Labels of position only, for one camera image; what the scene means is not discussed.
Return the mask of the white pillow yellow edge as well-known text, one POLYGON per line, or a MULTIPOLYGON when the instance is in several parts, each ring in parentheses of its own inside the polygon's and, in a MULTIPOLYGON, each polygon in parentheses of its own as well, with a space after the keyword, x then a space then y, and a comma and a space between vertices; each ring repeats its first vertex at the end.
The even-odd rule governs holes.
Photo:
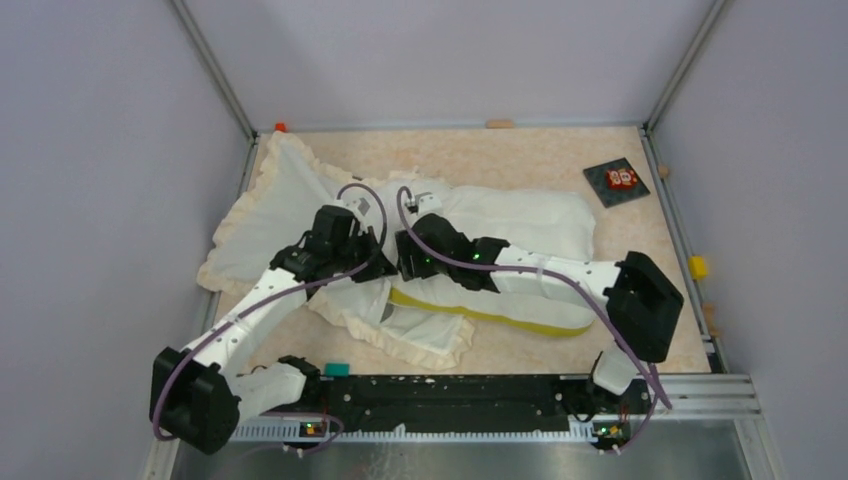
MULTIPOLYGON (((412 220, 436 213, 468 237, 441 212, 432 193, 414 195, 408 186, 397 193, 410 193, 408 202, 418 206, 412 220)), ((605 315, 602 266, 588 259, 531 251, 503 238, 468 238, 473 246, 469 262, 445 258, 420 243, 432 256, 456 268, 449 276, 437 274, 408 282, 400 276, 396 296, 400 303, 553 337, 580 335, 605 315)))

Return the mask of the white ruffled pillowcase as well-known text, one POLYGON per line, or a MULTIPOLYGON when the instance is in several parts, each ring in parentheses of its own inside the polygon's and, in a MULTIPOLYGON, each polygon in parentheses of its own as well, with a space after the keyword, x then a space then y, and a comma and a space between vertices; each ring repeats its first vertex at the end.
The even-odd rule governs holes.
MULTIPOLYGON (((312 225, 315 211, 354 176, 319 160, 293 134, 265 136, 248 189, 213 235, 198 284, 220 298, 221 320, 244 297, 272 256, 312 225)), ((323 366, 347 363, 359 374, 446 371, 472 346, 474 324, 438 312, 432 301, 405 293, 399 277, 321 289, 289 313, 248 364, 296 355, 323 366)))

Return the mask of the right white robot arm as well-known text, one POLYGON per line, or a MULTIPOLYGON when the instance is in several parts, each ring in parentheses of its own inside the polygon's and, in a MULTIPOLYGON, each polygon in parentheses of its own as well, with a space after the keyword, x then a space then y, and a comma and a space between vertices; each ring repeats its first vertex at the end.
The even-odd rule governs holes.
POLYGON ((395 235, 398 269, 406 281, 441 276, 468 291, 521 294, 587 307, 614 343, 604 350, 586 385, 589 404, 612 412, 642 375, 664 406, 671 401, 656 369, 667 359, 684 298, 646 254, 617 262, 565 259, 493 237, 469 239, 436 213, 433 198, 402 186, 395 197, 402 230, 395 235))

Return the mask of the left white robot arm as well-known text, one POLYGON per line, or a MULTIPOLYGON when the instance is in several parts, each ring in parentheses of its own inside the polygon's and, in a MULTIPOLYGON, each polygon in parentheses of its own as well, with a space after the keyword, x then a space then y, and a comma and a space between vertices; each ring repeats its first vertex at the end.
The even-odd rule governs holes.
POLYGON ((311 228, 272 257, 229 313, 182 349, 166 347, 157 355, 149 413, 156 439, 212 454, 242 423, 277 406, 302 414, 317 407, 321 388, 310 379, 309 363, 282 360, 257 373, 243 370, 276 326, 321 288, 393 273, 382 251, 387 211, 381 201, 376 209, 379 222, 371 226, 352 203, 321 206, 311 228))

